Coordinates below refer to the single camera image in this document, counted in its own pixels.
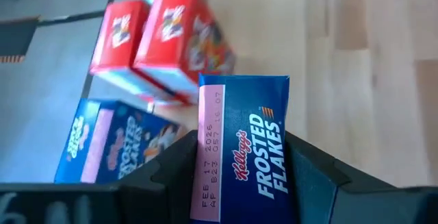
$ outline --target frosted flakes box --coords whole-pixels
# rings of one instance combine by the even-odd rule
[[[90,72],[149,101],[184,103],[186,101],[175,92],[132,67],[149,9],[143,0],[119,1],[108,5]]]
[[[228,75],[235,56],[204,0],[154,0],[134,68],[198,102],[199,73]]]
[[[286,76],[201,76],[193,223],[295,223]]]
[[[152,160],[183,132],[180,125],[121,101],[81,99],[55,183],[108,183]]]

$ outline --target gray floor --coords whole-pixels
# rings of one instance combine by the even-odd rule
[[[0,0],[0,21],[101,10],[107,0]],[[0,64],[0,182],[52,182],[101,19],[41,27],[22,64]],[[93,79],[90,97],[146,104]]]

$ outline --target wooden surface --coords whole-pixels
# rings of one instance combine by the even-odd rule
[[[396,186],[438,183],[438,0],[209,4],[236,73],[290,75],[290,132]],[[197,126],[196,107],[156,113]]]

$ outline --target black plastic holder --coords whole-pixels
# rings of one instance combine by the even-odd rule
[[[395,188],[290,133],[285,140],[298,223],[438,223],[438,188]],[[189,223],[196,143],[191,131],[113,184],[0,185],[0,223]]]

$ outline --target orange stripe logo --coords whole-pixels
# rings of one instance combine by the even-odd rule
[[[261,111],[263,112],[263,115],[265,117],[269,117],[271,119],[274,118],[274,110],[272,110],[270,108],[261,107]]]
[[[0,63],[21,63],[24,59],[23,55],[0,56]]]

